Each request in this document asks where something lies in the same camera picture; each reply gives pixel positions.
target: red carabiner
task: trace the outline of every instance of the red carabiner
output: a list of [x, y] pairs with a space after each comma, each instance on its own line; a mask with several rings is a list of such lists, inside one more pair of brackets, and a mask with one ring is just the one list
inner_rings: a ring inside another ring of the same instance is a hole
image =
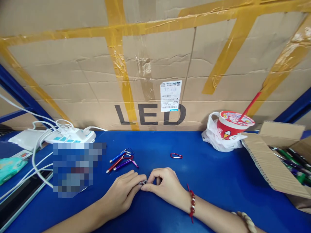
[[132, 156], [130, 154], [124, 153], [123, 156], [125, 156], [125, 155], [128, 155], [129, 158], [124, 157], [123, 159], [132, 159], [132, 160], [134, 159], [134, 156]]
[[176, 154], [176, 153], [171, 153], [171, 157], [173, 159], [182, 159], [182, 155]]

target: white paper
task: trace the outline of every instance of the white paper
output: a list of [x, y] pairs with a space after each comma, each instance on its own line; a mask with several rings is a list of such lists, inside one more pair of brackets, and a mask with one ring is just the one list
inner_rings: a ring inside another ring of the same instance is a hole
[[178, 111], [181, 80], [169, 81], [161, 84], [161, 112]]

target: woman's left hand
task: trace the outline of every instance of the woman's left hand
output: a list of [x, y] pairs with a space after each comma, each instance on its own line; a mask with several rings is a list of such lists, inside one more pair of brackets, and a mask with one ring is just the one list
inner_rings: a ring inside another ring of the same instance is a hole
[[106, 222], [130, 208], [133, 198], [142, 187], [138, 183], [146, 179], [146, 175], [138, 175], [137, 172], [131, 170], [114, 181], [106, 194], [97, 201], [105, 212], [103, 217]]

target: barcode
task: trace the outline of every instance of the barcode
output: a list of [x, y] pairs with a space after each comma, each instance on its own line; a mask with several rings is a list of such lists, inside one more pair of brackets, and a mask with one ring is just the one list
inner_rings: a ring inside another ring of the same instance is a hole
[[177, 106], [165, 106], [165, 107], [162, 107], [162, 108], [177, 108]]

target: cup lid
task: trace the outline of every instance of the cup lid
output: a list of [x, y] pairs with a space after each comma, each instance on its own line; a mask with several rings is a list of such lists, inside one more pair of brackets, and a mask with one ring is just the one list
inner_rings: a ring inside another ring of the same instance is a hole
[[226, 121], [229, 121], [231, 123], [234, 123], [236, 125], [241, 126], [253, 126], [255, 124], [255, 121], [253, 121], [252, 118], [248, 116], [244, 116], [243, 119], [241, 118], [241, 113], [232, 112], [232, 111], [222, 111], [220, 112], [220, 116], [225, 119]]

